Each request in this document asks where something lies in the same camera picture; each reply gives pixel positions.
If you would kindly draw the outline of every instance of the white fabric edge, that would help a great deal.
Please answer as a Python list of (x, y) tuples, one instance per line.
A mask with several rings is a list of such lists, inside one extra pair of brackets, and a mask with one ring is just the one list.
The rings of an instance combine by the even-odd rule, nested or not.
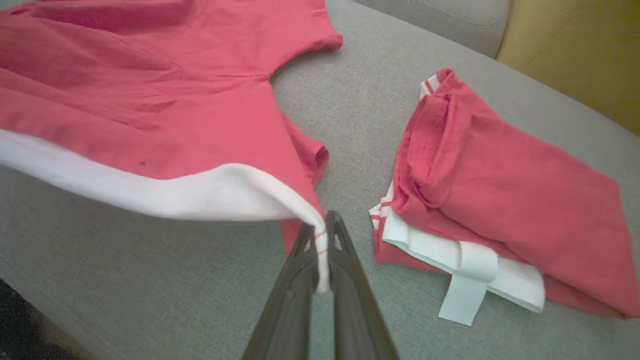
[(319, 282), (329, 291), (324, 218), (271, 174), (230, 163), (178, 177), (152, 179), (118, 170), (34, 136), (0, 129), (0, 165), (58, 188), (119, 208), (183, 220), (283, 220), (299, 218), (315, 227)]
[[(399, 247), (414, 258), (447, 273), (458, 274), (461, 259), (460, 243), (408, 225), (393, 211), (391, 206), (381, 205), (392, 200), (393, 183), (389, 187), (387, 195), (380, 200), (380, 204), (369, 210), (371, 215), (378, 215), (381, 219), (385, 218), (385, 228), (381, 234), (381, 240)], [(376, 220), (372, 223), (377, 229), (380, 221)], [(541, 313), (545, 305), (542, 273), (535, 266), (500, 256), (497, 258), (497, 272), (493, 281), (488, 283), (487, 290), (527, 310)]]

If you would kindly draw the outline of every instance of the gray upholstery fabric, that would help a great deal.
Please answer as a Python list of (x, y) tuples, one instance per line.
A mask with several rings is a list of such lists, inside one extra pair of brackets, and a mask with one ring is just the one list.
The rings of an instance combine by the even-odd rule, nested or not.
[[(273, 78), (282, 109), (331, 160), (317, 192), (344, 217), (402, 359), (637, 359), (640, 322), (488, 294), (473, 327), (438, 319), (448, 276), (373, 263), (367, 209), (386, 192), (418, 84), (452, 67), (509, 123), (616, 179), (640, 263), (640, 143), (595, 111), (479, 53), (345, 0), (344, 47)], [(0, 171), (0, 277), (97, 359), (237, 359), (284, 262), (277, 224), (151, 218)], [(312, 359), (332, 358), (331, 295)]]
[(509, 0), (357, 0), (489, 57), (496, 57)]

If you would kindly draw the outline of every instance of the fabric fold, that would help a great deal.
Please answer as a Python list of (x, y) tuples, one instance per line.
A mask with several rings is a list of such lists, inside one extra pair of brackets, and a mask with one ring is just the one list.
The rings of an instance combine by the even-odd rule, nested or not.
[(437, 79), (404, 133), (393, 210), (422, 231), (534, 265), (550, 300), (640, 316), (616, 182), (502, 121), (453, 70)]

